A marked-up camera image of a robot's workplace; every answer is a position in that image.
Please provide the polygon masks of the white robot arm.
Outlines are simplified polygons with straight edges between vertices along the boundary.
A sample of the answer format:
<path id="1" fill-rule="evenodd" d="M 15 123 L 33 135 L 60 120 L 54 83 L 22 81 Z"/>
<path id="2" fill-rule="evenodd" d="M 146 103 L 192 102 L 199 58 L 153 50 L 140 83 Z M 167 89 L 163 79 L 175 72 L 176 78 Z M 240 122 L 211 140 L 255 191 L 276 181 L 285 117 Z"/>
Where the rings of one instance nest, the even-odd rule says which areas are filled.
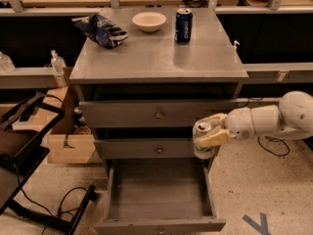
<path id="1" fill-rule="evenodd" d="M 313 136 L 313 97 L 305 92 L 285 94 L 277 105 L 237 108 L 198 120 L 193 142 L 198 151 L 226 144 L 231 139 L 253 139 L 260 134 L 298 140 Z"/>

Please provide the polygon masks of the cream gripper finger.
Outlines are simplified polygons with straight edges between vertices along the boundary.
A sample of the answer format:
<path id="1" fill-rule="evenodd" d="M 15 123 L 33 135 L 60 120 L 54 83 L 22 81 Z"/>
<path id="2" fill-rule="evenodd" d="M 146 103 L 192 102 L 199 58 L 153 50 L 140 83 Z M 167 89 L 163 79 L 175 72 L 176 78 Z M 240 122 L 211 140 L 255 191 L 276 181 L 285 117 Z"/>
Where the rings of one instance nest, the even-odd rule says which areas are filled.
<path id="1" fill-rule="evenodd" d="M 219 114 L 211 115 L 209 117 L 205 117 L 202 120 L 201 125 L 204 128 L 214 128 L 217 126 L 224 127 L 224 121 L 225 121 L 226 116 L 227 116 L 226 114 L 219 113 Z"/>
<path id="2" fill-rule="evenodd" d="M 216 133 L 206 133 L 195 139 L 195 145 L 199 149 L 208 149 L 210 147 L 217 147 L 226 144 L 231 139 L 228 130 L 219 129 Z"/>

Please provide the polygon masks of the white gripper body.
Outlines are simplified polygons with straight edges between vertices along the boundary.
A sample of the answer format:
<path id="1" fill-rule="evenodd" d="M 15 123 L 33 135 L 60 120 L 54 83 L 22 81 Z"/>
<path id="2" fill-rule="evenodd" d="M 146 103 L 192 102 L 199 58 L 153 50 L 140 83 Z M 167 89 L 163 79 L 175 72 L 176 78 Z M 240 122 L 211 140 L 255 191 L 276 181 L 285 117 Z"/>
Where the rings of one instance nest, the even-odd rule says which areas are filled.
<path id="1" fill-rule="evenodd" d="M 237 140 L 251 139 L 255 135 L 250 108 L 231 111 L 225 118 L 225 126 Z"/>

